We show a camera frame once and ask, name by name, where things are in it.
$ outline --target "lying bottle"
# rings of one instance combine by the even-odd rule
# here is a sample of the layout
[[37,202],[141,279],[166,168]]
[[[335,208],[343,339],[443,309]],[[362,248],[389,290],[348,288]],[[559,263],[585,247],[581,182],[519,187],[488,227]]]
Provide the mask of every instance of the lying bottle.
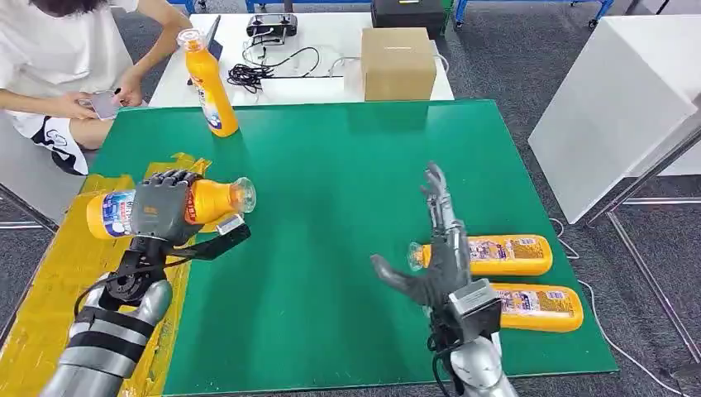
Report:
[[[542,275],[552,266],[552,251],[544,237],[532,234],[467,237],[473,275]],[[409,244],[412,270],[428,267],[431,246]]]
[[[123,190],[92,198],[87,208],[90,232],[101,239],[130,236],[135,194],[135,190]],[[233,184],[200,179],[188,193],[183,217],[188,223],[205,224],[231,212],[250,213],[253,208],[255,187],[248,178],[239,178]]]
[[554,285],[492,283],[502,299],[502,327],[570,332],[579,328],[584,311],[579,296]]

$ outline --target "smartphone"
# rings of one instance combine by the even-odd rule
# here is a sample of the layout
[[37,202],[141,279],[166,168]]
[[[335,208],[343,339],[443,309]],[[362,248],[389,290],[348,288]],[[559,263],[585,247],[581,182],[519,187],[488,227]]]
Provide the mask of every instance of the smartphone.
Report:
[[98,114],[100,120],[112,120],[117,116],[117,110],[122,107],[120,103],[113,103],[113,91],[102,91],[90,95],[90,106]]

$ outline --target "gray carpet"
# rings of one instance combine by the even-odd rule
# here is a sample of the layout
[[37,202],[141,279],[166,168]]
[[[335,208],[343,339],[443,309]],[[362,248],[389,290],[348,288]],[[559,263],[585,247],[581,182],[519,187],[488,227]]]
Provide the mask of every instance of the gray carpet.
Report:
[[[620,13],[629,1],[619,0],[609,14]],[[356,5],[298,5],[296,12],[364,12]],[[208,0],[209,12],[245,12],[243,2]],[[269,12],[281,11],[269,5]],[[465,24],[452,25],[445,40],[438,42],[450,61],[448,78],[457,98],[492,98],[497,101],[513,140],[546,210],[563,219],[527,138],[543,110],[587,41],[586,22],[598,10],[596,4],[539,2],[472,2]],[[156,26],[142,17],[119,14],[117,23],[132,56],[145,53],[157,35]],[[147,97],[162,69],[145,81]],[[701,192],[699,177],[659,178],[645,194],[675,195]],[[0,220],[16,218],[0,203]],[[689,332],[701,342],[701,267],[699,230],[701,208],[623,208],[619,217],[638,244],[642,255],[678,309]],[[0,232],[0,320],[7,318],[41,257],[49,236],[44,232]],[[595,228],[568,227],[564,239],[582,259],[572,265],[578,277],[596,290],[603,326],[609,336],[653,373],[689,363],[690,354],[666,319],[631,257],[607,221]],[[609,375],[580,375],[515,379],[522,396],[672,396],[654,384],[633,364],[614,353],[621,371]],[[669,385],[669,378],[660,375]],[[685,379],[684,392],[701,396],[699,379]],[[311,396],[439,396],[434,385],[416,385],[361,390],[338,390],[281,394]]]

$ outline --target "metal stand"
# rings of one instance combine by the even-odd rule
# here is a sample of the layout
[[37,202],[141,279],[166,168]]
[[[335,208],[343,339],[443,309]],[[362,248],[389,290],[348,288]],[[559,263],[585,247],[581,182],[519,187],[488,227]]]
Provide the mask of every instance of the metal stand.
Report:
[[38,228],[35,226],[39,226],[39,227],[45,227],[47,230],[49,230],[50,232],[52,232],[54,234],[56,234],[56,231],[59,230],[59,225],[57,225],[56,222],[49,219],[43,213],[40,213],[39,211],[37,211],[36,208],[29,205],[29,203],[24,201],[23,199],[21,199],[20,196],[14,194],[4,184],[0,184],[0,196],[2,196],[2,198],[6,199],[8,202],[14,204],[17,208],[20,209],[20,211],[25,213],[28,217],[34,219],[34,222],[36,222],[36,225],[30,225],[28,223],[25,223],[24,225],[22,225],[21,223],[24,223],[24,222],[4,222],[5,223],[4,226],[6,226],[6,227],[0,227],[0,228],[6,228],[6,229],[7,228],[11,228],[11,229]]
[[0,230],[25,230],[43,228],[43,226],[36,222],[0,222]]
[[681,322],[681,319],[672,307],[672,303],[669,299],[667,299],[667,296],[665,295],[664,291],[662,291],[662,287],[660,287],[660,284],[657,283],[657,280],[655,280],[655,276],[652,275],[652,273],[650,272],[650,268],[647,267],[647,263],[645,262],[645,260],[642,259],[640,252],[635,247],[635,244],[633,244],[633,241],[628,236],[628,233],[626,233],[626,230],[623,228],[621,221],[618,220],[618,217],[613,212],[607,213],[606,216],[608,217],[608,220],[611,221],[613,228],[616,229],[616,233],[618,233],[618,235],[621,237],[621,240],[623,240],[623,244],[625,244],[626,248],[631,253],[633,260],[636,262],[638,270],[640,270],[643,277],[645,277],[645,281],[647,281],[647,284],[650,286],[650,289],[652,289],[652,293],[655,294],[655,297],[662,305],[662,309],[665,311],[665,314],[672,322],[672,325],[675,326],[677,333],[681,336],[682,340],[684,341],[684,345],[686,345],[686,348],[691,353],[691,356],[694,358],[694,361],[701,362],[701,352],[699,351],[699,347],[696,346],[694,339],[692,339],[691,335],[689,335],[689,331],[686,330],[686,327]]
[[635,244],[633,244],[633,241],[626,233],[626,230],[623,228],[623,225],[618,220],[618,217],[616,216],[615,211],[616,211],[616,208],[618,208],[619,206],[621,206],[623,204],[626,204],[626,205],[660,205],[660,204],[680,204],[680,203],[684,203],[684,204],[701,203],[701,198],[695,198],[695,197],[683,197],[683,198],[668,198],[668,197],[664,197],[664,198],[633,198],[632,197],[635,193],[637,193],[642,188],[642,186],[648,180],[650,180],[654,176],[657,176],[661,171],[663,171],[670,164],[672,164],[677,159],[679,159],[684,153],[689,151],[689,149],[694,147],[694,145],[696,145],[700,141],[701,141],[701,126],[699,126],[699,128],[697,128],[694,132],[689,134],[685,139],[683,139],[676,146],[674,146],[669,153],[667,153],[662,158],[660,158],[657,162],[655,162],[655,164],[653,164],[652,167],[650,167],[650,169],[648,169],[642,175],[637,177],[636,180],[633,181],[632,184],[630,184],[627,188],[625,188],[625,190],[623,190],[619,195],[617,195],[613,200],[611,200],[611,202],[606,204],[599,212],[594,214],[594,216],[591,217],[590,220],[588,220],[586,222],[587,226],[591,226],[592,223],[596,219],[598,219],[598,217],[606,214],[606,216],[608,217],[608,220],[611,221],[613,228],[616,230],[616,233],[618,234],[619,237],[621,237],[623,244],[626,246],[626,248],[630,252],[631,256],[633,257],[633,260],[636,262],[638,270],[640,270],[642,275],[645,277],[647,284],[652,289],[652,293],[657,298],[657,301],[660,302],[662,309],[665,311],[665,314],[667,315],[667,317],[670,319],[670,321],[674,325],[677,333],[680,335],[680,337],[684,341],[684,344],[686,345],[687,350],[689,350],[689,353],[691,353],[691,356],[693,357],[693,359],[696,363],[701,363],[701,352],[699,351],[699,347],[696,346],[696,343],[689,335],[689,332],[686,330],[686,327],[681,322],[681,319],[677,315],[670,300],[667,299],[664,291],[662,290],[660,285],[657,283],[655,276],[652,275],[652,273],[650,272],[650,268],[647,266],[647,263],[645,262],[645,260],[643,260],[642,256],[640,255],[640,252],[637,250],[637,248],[635,247]]

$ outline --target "yellow tape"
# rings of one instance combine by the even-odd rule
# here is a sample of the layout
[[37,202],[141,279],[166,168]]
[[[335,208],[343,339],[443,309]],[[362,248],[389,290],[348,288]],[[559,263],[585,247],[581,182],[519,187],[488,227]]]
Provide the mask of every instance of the yellow tape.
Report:
[[[173,155],[171,163],[151,163],[145,176],[173,168],[199,173],[211,161]],[[129,238],[98,240],[88,230],[85,208],[105,191],[134,187],[128,175],[104,178],[90,175],[75,197],[54,240],[46,250],[29,294],[0,351],[0,395],[38,395],[55,371],[73,322],[73,305],[81,291],[102,274],[115,270]],[[172,356],[188,283],[189,263],[166,270],[173,285],[173,303],[154,331],[134,375],[124,382],[121,396],[160,395]]]

